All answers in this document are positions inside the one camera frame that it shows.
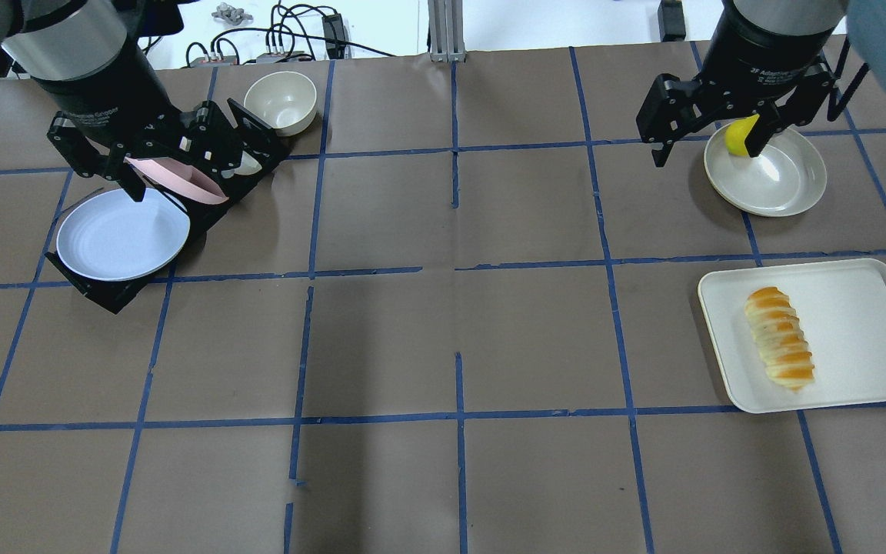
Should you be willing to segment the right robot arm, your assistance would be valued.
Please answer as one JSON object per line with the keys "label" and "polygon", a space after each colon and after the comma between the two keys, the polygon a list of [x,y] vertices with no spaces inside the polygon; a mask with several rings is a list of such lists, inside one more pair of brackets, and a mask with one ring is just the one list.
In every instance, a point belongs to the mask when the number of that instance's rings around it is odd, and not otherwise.
{"label": "right robot arm", "polygon": [[664,167],[686,135],[755,116],[744,144],[756,157],[824,102],[835,120],[868,73],[886,92],[886,1],[725,1],[701,71],[655,77],[635,120]]}

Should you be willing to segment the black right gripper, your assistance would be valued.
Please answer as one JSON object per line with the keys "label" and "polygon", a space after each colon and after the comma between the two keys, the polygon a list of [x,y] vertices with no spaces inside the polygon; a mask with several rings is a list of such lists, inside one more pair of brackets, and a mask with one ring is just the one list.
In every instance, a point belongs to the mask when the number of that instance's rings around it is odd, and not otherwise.
{"label": "black right gripper", "polygon": [[699,78],[658,75],[637,112],[655,167],[720,116],[758,112],[745,138],[750,158],[784,129],[811,122],[836,88],[821,55],[827,39],[826,4],[724,4]]}

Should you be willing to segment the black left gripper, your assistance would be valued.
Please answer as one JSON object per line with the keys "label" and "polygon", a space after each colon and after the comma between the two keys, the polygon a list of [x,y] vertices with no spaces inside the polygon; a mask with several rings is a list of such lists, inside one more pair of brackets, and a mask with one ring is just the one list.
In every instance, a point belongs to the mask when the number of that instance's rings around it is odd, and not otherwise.
{"label": "black left gripper", "polygon": [[[145,197],[145,183],[126,162],[129,151],[147,150],[204,172],[221,186],[242,165],[243,146],[224,112],[203,102],[180,112],[133,38],[124,39],[106,66],[81,78],[56,81],[34,77],[59,112],[47,140],[83,178],[115,182],[134,202]],[[102,154],[92,142],[109,147]]]}

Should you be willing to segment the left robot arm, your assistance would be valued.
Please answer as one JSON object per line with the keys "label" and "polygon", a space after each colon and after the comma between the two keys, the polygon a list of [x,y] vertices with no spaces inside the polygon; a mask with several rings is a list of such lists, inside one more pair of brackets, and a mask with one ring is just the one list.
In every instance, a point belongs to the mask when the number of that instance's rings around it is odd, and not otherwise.
{"label": "left robot arm", "polygon": [[22,23],[3,41],[58,112],[47,137],[75,172],[99,175],[143,199],[134,171],[143,160],[184,168],[177,193],[196,202],[225,202],[224,180],[242,162],[243,143],[210,101],[183,112],[109,1],[21,1]]}

